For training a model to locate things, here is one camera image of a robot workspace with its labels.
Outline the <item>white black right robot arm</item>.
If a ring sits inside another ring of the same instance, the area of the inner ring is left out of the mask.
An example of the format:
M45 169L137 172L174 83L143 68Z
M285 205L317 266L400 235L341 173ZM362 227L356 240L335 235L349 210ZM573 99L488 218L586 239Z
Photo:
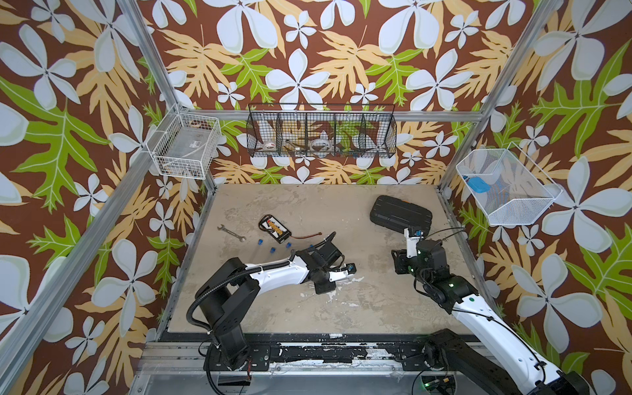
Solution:
M492 355L485 358L459 335L443 329L426 340L426 365L452 367L490 394L590 392L581 375L563 372L536 352L504 323L469 280L451 273L442 242L419 240L414 248L393 250L391 256L396 273L412 275L413 283L422 287L419 293L468 328Z

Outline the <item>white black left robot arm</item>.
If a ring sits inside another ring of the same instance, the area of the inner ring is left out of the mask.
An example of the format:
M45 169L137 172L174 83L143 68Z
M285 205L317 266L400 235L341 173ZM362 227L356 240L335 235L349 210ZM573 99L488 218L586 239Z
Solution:
M258 296L306 282L318 295L335 291L337 283L357 273L355 263L332 243L335 233L286 258L268 263L244 263L231 258L198 289L186 312L189 324L203 329L229 370L245 365L250 356L241 323Z

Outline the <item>black battery charging board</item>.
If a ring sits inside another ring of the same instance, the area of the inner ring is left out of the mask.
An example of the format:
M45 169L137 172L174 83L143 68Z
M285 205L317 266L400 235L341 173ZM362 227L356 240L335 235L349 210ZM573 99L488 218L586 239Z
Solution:
M258 228L270 235L279 244L291 237L291 231L272 214L265 214L259 220Z

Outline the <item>black plastic case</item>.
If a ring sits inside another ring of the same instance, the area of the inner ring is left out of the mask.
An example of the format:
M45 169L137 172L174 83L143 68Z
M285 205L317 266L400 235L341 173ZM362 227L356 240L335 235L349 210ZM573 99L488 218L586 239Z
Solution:
M396 197L380 195L370 211L370 220L398 233L414 227L427 236L431 230L433 214L430 210Z

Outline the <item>silver open-end wrench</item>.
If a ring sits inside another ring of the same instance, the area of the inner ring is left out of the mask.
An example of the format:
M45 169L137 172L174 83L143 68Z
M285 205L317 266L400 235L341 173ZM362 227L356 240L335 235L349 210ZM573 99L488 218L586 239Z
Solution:
M230 235L230 236L236 238L240 242L245 242L245 240L246 240L245 236L239 235L236 232L234 232L233 230L229 230L224 225L219 225L219 227L217 227L217 230L227 233L227 235Z

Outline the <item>blue object in basket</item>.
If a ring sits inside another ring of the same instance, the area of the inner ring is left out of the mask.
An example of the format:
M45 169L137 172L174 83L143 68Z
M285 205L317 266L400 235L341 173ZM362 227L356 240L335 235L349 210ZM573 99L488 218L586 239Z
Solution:
M475 194L486 194L491 190L490 184L480 177L467 178L466 184Z

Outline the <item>white mesh basket right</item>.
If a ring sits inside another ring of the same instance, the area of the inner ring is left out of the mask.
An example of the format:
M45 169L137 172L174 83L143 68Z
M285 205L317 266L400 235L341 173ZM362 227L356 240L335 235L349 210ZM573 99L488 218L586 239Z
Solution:
M507 148L474 149L456 170L491 226L533 225L563 192L516 143ZM466 179L473 177L485 180L491 190L472 192Z

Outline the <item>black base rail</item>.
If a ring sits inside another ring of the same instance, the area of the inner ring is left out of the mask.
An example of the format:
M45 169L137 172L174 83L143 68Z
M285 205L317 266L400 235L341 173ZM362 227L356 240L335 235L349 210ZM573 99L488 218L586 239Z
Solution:
M250 350L232 369L210 337L203 333L167 333L146 345L138 365L141 374L211 373L245 375L273 372L298 362L316 367L352 368L368 361L402 368L420 360L430 334L247 333Z

